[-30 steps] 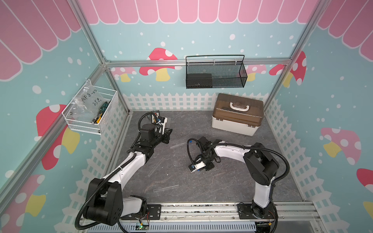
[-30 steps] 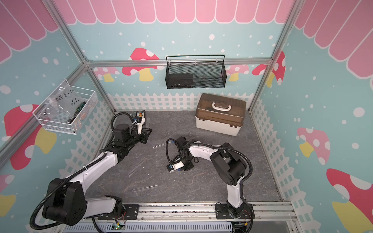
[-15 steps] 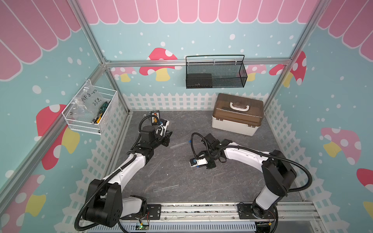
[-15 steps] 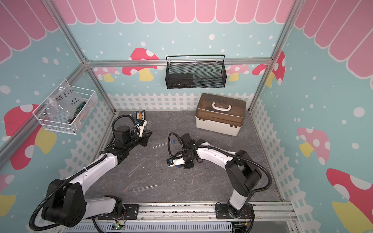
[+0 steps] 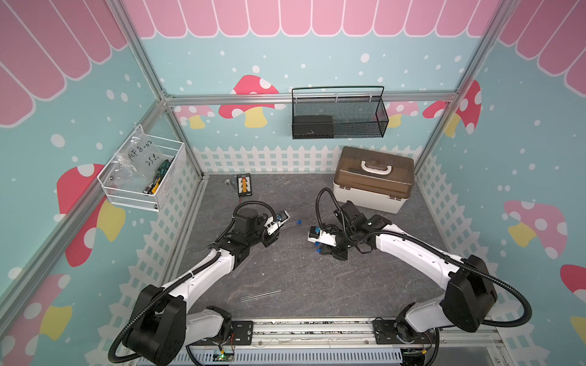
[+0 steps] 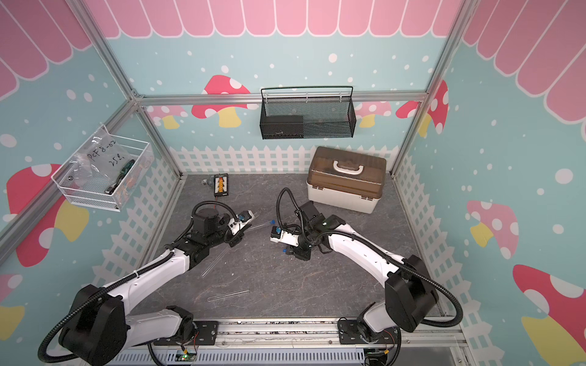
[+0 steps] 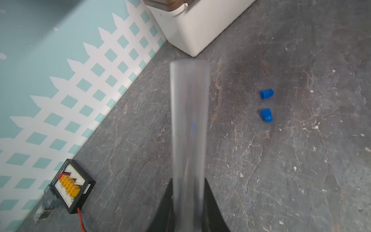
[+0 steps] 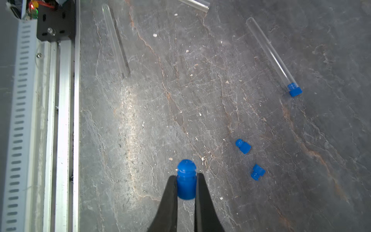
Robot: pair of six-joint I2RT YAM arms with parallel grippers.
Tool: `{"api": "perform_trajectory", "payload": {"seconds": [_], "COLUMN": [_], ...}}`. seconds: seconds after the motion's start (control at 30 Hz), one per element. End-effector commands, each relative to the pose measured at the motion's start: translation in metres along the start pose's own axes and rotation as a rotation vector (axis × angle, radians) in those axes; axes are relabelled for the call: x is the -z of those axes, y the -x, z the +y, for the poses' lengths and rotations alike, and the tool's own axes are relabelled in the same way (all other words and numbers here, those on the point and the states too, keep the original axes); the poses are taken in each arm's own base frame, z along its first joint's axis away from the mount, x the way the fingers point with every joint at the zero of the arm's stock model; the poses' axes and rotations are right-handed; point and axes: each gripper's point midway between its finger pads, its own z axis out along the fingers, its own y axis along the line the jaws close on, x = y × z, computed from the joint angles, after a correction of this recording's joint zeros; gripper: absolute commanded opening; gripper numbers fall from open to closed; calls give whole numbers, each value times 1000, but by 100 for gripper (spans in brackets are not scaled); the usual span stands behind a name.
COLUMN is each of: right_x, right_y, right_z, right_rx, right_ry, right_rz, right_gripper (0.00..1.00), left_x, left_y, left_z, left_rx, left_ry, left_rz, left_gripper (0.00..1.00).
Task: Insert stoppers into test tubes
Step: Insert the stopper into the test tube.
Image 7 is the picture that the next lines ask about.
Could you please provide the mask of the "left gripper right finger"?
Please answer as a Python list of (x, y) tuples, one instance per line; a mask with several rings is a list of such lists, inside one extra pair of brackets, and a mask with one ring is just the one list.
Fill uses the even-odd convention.
[(204, 182), (203, 232), (230, 232), (207, 179)]

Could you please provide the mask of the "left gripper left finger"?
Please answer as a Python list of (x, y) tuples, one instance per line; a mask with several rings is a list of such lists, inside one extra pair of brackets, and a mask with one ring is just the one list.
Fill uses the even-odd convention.
[(170, 179), (147, 232), (174, 231), (173, 179)]

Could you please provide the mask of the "clear test tube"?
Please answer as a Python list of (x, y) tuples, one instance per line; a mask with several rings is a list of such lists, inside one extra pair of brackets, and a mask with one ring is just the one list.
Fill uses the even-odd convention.
[(203, 220), (210, 67), (170, 64), (173, 200), (176, 232), (200, 232)]

